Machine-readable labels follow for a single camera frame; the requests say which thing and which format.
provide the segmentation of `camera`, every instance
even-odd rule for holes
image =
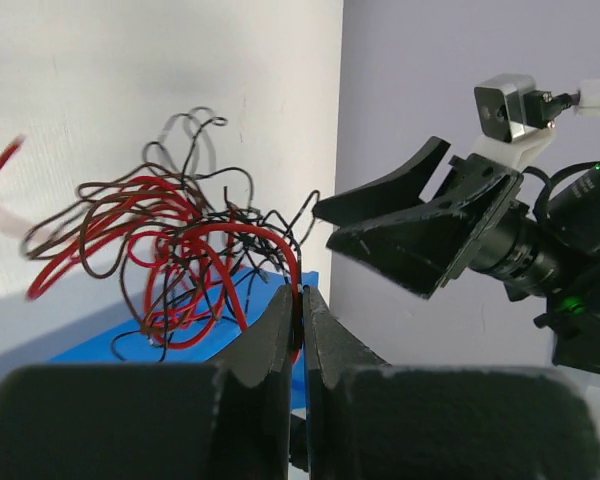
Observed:
[[[533,77],[502,74],[474,88],[480,126],[489,138],[513,143],[536,129],[527,119],[525,97],[536,91]]]

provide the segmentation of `red wire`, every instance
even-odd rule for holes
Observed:
[[[2,151],[2,153],[0,154],[0,170],[2,170],[2,167],[5,166],[5,164],[9,161],[13,154],[18,151],[18,149],[22,145],[22,142],[24,142],[24,137],[18,136],[14,138],[11,141],[11,143],[7,145],[7,147]]]
[[[24,141],[23,136],[16,137],[0,154],[0,171],[6,165],[13,154],[18,151]],[[183,306],[171,307],[167,309],[167,312],[162,311],[151,311],[155,301],[153,300],[153,291],[155,290],[155,283],[157,277],[164,267],[168,263],[168,249],[171,246],[171,239],[173,238],[172,232],[168,230],[162,231],[144,231],[135,232],[144,223],[151,220],[151,216],[142,217],[139,216],[137,219],[115,227],[116,221],[121,219],[128,211],[140,202],[146,202],[148,200],[156,200],[157,203],[148,208],[149,212],[153,217],[162,217],[165,219],[175,220],[182,224],[186,224],[196,218],[200,217],[200,212],[187,201],[181,194],[181,185],[179,183],[171,183],[170,181],[149,175],[139,175],[129,181],[131,184],[137,186],[137,190],[133,187],[126,185],[118,189],[118,193],[128,194],[128,198],[120,204],[118,199],[112,200],[117,206],[115,210],[117,212],[111,212],[107,215],[99,216],[98,219],[88,222],[83,226],[84,238],[81,242],[80,238],[74,238],[58,255],[54,256],[53,259],[47,263],[47,265],[40,271],[38,276],[31,283],[27,290],[27,298],[35,299],[44,294],[49,288],[51,288],[60,278],[62,278],[67,272],[78,264],[88,267],[86,264],[87,259],[95,254],[100,249],[104,248],[114,240],[126,239],[128,241],[126,246],[126,254],[133,263],[144,268],[149,269],[147,276],[147,285],[145,289],[144,299],[144,322],[147,325],[153,327],[164,326],[164,322],[168,322],[171,329],[183,328],[186,329],[193,322],[199,321],[204,318],[208,318],[205,326],[196,333],[192,338],[181,341],[181,342],[169,342],[169,348],[171,349],[185,349],[189,348],[202,339],[204,339],[209,332],[211,332],[213,326],[217,322],[218,318],[221,317],[222,311],[225,308],[225,298],[228,297],[233,311],[236,317],[236,321],[241,331],[248,328],[246,316],[240,305],[240,301],[236,292],[235,285],[232,282],[230,271],[232,268],[232,249],[234,243],[235,233],[248,233],[257,235],[265,238],[278,246],[285,256],[289,270],[291,274],[291,282],[293,287],[293,299],[294,305],[300,308],[300,271],[298,268],[297,260],[293,254],[293,251],[289,245],[279,235],[261,227],[253,225],[235,223],[231,219],[227,223],[217,223],[208,225],[199,225],[189,229],[182,238],[178,239],[177,246],[181,249],[183,255],[192,254],[198,260],[198,272],[203,272],[204,278],[198,278],[193,270],[188,269],[189,275],[192,277],[197,285],[201,283],[204,285],[204,289],[208,290],[214,286],[221,286],[221,291],[218,300],[211,306],[207,311],[202,313],[196,313],[200,302],[202,301],[204,294],[201,288],[194,289],[194,293],[191,295],[189,302]],[[95,210],[90,212],[90,217],[94,217],[97,214]],[[213,232],[223,232],[228,234],[227,236],[227,260],[225,263],[214,251],[214,249],[208,243],[208,237]],[[133,249],[137,242],[142,238],[154,237],[153,242],[153,253],[154,259],[151,262],[141,260],[134,253]],[[213,280],[213,272],[219,276],[219,280]],[[182,273],[182,267],[175,265],[170,267],[170,271],[164,274],[167,275],[165,281],[169,283],[172,275],[178,275]],[[188,289],[186,280],[183,278],[180,283]],[[152,334],[152,337],[160,344],[164,344],[164,337],[161,334]],[[296,350],[293,354],[293,361],[296,362],[300,351]]]

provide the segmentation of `blue surface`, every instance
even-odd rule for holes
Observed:
[[[236,275],[239,281],[242,273]],[[262,315],[269,301],[279,286],[284,284],[283,277],[278,274],[268,273],[265,283],[260,277],[256,277],[251,290],[247,322],[253,324]],[[305,285],[317,286],[318,273],[309,272],[302,275]],[[243,308],[247,293],[248,281],[244,281],[237,287]],[[197,322],[190,329],[178,332],[172,341],[182,341],[191,338],[196,332],[204,327],[204,322]],[[111,353],[109,344],[116,335],[131,330],[136,330],[138,324],[135,320],[129,320],[111,330],[108,330],[86,342],[77,345],[70,350],[50,359],[52,363],[119,363],[120,361]],[[171,350],[167,354],[165,362],[201,362],[209,359],[222,348],[227,346],[240,334],[240,329],[235,322],[220,320],[211,332],[200,343],[186,350]],[[141,335],[130,335],[120,339],[117,343],[118,352],[129,361],[155,362],[160,358],[161,349],[152,347],[146,337]],[[292,408],[304,408],[305,384],[304,384],[304,355],[301,355],[294,366],[292,376]]]

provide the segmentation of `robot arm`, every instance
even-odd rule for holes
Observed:
[[[420,297],[470,268],[503,282],[510,301],[546,298],[535,324],[555,332],[553,363],[581,387],[600,428],[600,163],[551,178],[532,167],[561,112],[600,116],[600,80],[554,97],[529,76],[499,75],[475,98],[483,135],[466,159],[452,157],[431,201],[420,193],[449,148],[436,137],[396,171],[319,202],[314,215],[340,227],[330,249]],[[523,172],[545,182],[535,221],[516,199]]]
[[[538,118],[554,113],[540,109]],[[512,136],[500,151],[540,140],[547,128]],[[589,252],[600,245],[600,222],[578,236],[571,227],[580,217],[569,212],[599,198],[589,182],[600,169],[583,176],[588,190],[574,186],[577,195],[534,209],[546,218],[536,223],[515,199],[525,163],[513,168],[484,151],[454,157],[435,198],[423,202],[448,148],[434,137],[397,171],[320,202],[316,216],[340,226],[329,246],[424,297],[464,268],[501,280],[512,301],[544,296],[557,350],[562,341],[569,358],[592,362],[600,352],[573,352],[600,346],[600,257]],[[555,231],[560,218],[571,223]],[[315,480],[600,479],[587,406],[555,371],[390,366],[317,290],[305,287],[297,308],[294,288],[280,287],[260,319],[203,364],[14,371],[0,384],[0,478],[280,480],[291,460]],[[565,296],[569,289],[579,301]],[[299,338],[307,422],[304,435],[290,436],[290,423],[292,433],[303,428],[290,418]]]

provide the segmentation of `wire bundle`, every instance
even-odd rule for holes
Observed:
[[[198,118],[201,113],[208,118],[201,121]],[[165,146],[166,137],[178,122],[189,139],[188,153],[180,170]],[[123,336],[142,334],[151,345],[162,349],[158,361],[163,361],[169,349],[186,349],[199,343],[221,318],[230,318],[240,330],[246,330],[253,280],[256,276],[266,279],[263,267],[270,263],[293,286],[298,352],[302,345],[300,246],[309,235],[313,220],[300,240],[296,240],[293,228],[309,203],[319,200],[319,192],[312,192],[297,215],[287,222],[276,210],[263,214],[251,205],[254,183],[245,170],[229,167],[205,175],[196,173],[200,143],[206,143],[210,160],[215,161],[207,127],[226,123],[226,119],[207,108],[174,115],[158,139],[145,146],[140,166],[113,181],[80,184],[73,204],[34,226],[23,239],[23,255],[29,260],[46,262],[29,287],[27,297],[40,297],[76,266],[97,279],[117,272],[122,296],[138,328],[114,338],[112,352],[125,360],[115,348],[116,341]],[[159,163],[149,160],[153,151],[158,153]],[[239,172],[247,178],[246,206],[231,202],[227,187],[223,189],[221,209],[214,208],[203,193],[201,185],[205,180],[227,172]],[[51,233],[44,242],[33,245],[32,239],[41,231]],[[214,248],[212,244],[218,235],[222,245]],[[147,255],[143,255],[142,244],[149,245],[148,258],[144,258]],[[96,271],[93,255],[114,246],[117,254],[113,263],[104,271]],[[126,285],[129,265],[146,270],[141,309],[133,305]],[[236,280],[245,267],[251,271]],[[236,283],[247,279],[249,293],[243,307]],[[212,300],[213,289],[219,293]],[[201,328],[191,329],[200,322]],[[185,340],[174,340],[176,332],[189,329],[197,333]]]

